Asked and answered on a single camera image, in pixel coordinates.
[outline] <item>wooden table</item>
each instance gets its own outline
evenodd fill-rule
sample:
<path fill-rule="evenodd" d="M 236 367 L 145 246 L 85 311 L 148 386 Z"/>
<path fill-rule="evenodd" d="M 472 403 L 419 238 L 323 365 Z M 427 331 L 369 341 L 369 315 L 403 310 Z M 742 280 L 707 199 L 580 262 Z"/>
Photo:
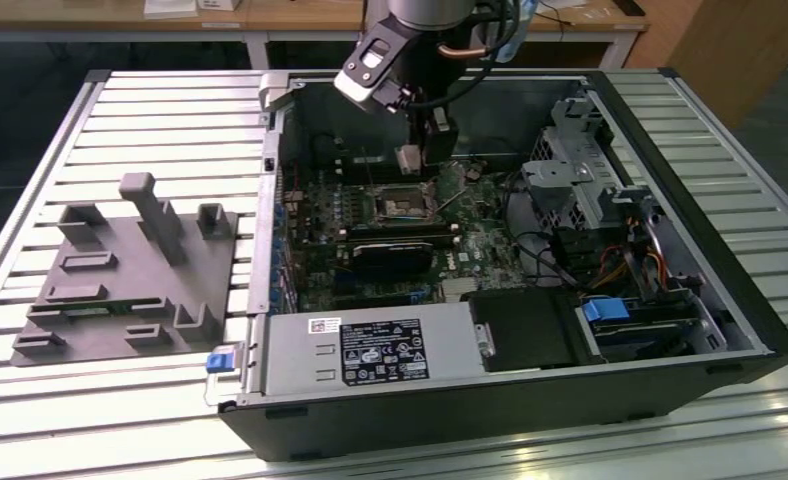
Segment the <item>wooden table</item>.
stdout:
<path fill-rule="evenodd" d="M 256 68 L 269 68 L 267 44 L 277 41 L 353 41 L 361 29 L 363 0 L 251 0 L 247 29 L 249 56 Z M 647 17 L 630 17 L 613 0 L 591 0 L 585 6 L 559 11 L 572 25 L 564 27 L 563 42 L 609 45 L 603 68 L 623 68 L 635 40 L 650 27 Z M 561 41 L 553 19 L 535 17 L 528 42 Z"/>
<path fill-rule="evenodd" d="M 0 42 L 244 42 L 251 4 L 146 20 L 145 0 L 0 0 Z"/>
<path fill-rule="evenodd" d="M 145 0 L 0 0 L 0 41 L 243 41 L 253 67 L 268 69 L 269 42 L 353 41 L 361 28 L 361 0 L 244 0 L 235 12 L 203 10 L 199 17 L 170 20 L 146 20 L 144 5 Z M 626 16 L 612 0 L 560 10 L 560 17 L 572 23 L 563 42 L 608 44 L 601 66 L 621 67 L 647 18 Z M 537 17 L 528 42 L 560 40 L 557 21 Z"/>

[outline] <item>table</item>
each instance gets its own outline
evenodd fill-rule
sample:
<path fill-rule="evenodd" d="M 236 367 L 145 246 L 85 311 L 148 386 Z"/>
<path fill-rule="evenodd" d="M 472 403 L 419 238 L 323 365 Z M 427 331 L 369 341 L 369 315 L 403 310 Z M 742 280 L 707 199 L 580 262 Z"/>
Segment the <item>table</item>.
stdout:
<path fill-rule="evenodd" d="M 248 10 L 247 44 L 256 68 L 271 68 L 267 44 L 291 41 L 355 41 L 361 29 L 361 0 L 255 0 Z M 647 17 L 630 17 L 613 0 L 591 0 L 588 5 L 559 11 L 571 22 L 564 42 L 597 42 L 611 46 L 600 68 L 623 68 L 638 35 L 647 30 Z M 547 16 L 555 17 L 553 11 Z M 561 40 L 556 20 L 535 17 L 528 42 Z"/>
<path fill-rule="evenodd" d="M 766 260 L 788 258 L 788 197 L 682 79 L 656 73 L 609 77 L 788 324 L 788 261 Z M 157 195 L 178 212 L 221 202 L 241 214 L 227 340 L 244 338 L 260 79 L 249 71 L 105 72 L 74 100 L 0 233 L 0 478 L 788 476 L 788 367 L 656 419 L 268 464 L 205 404 L 207 354 L 6 365 L 64 238 L 54 227 L 62 204 L 97 201 L 105 216 L 136 214 L 114 190 L 132 169 L 153 172 Z M 643 179 L 619 140 L 615 148 Z"/>
<path fill-rule="evenodd" d="M 355 41 L 361 0 L 245 0 L 235 12 L 146 20 L 145 0 L 0 0 L 0 42 L 245 42 L 253 68 L 271 68 L 269 42 Z M 609 44 L 601 67 L 621 68 L 646 17 L 628 17 L 612 0 L 560 11 L 564 42 Z M 561 39 L 555 20 L 537 17 L 528 42 Z"/>
<path fill-rule="evenodd" d="M 0 0 L 0 42 L 243 42 L 252 3 L 146 20 L 145 0 Z"/>

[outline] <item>blue latch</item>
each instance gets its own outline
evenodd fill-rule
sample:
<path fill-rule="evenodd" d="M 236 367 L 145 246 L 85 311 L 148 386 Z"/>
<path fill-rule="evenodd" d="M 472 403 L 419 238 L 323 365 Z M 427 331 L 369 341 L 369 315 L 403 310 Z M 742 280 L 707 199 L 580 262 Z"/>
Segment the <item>blue latch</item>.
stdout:
<path fill-rule="evenodd" d="M 628 320 L 630 309 L 621 298 L 595 298 L 584 305 L 584 316 L 589 322 Z"/>
<path fill-rule="evenodd" d="M 225 373 L 235 371 L 235 352 L 212 353 L 208 356 L 208 373 Z"/>

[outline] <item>white label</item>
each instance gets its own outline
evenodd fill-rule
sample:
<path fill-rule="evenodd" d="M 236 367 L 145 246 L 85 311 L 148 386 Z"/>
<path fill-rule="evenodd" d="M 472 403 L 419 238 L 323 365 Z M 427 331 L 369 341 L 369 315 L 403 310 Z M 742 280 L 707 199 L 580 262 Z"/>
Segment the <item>white label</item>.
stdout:
<path fill-rule="evenodd" d="M 339 333 L 341 317 L 311 318 L 309 333 Z"/>
<path fill-rule="evenodd" d="M 85 317 L 92 315 L 109 315 L 110 311 L 106 308 L 82 308 L 80 310 L 66 310 L 65 314 L 69 317 Z"/>
<path fill-rule="evenodd" d="M 240 28 L 240 23 L 203 23 L 203 28 Z"/>

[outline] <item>motherboard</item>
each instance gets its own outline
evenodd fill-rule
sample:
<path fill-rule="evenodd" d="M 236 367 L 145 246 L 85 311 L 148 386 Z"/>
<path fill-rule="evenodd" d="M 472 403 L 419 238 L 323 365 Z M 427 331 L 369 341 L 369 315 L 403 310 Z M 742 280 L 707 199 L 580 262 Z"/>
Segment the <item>motherboard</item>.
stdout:
<path fill-rule="evenodd" d="M 460 301 L 525 284 L 501 220 L 508 172 L 451 161 L 415 183 L 360 181 L 319 170 L 287 188 L 299 310 Z"/>

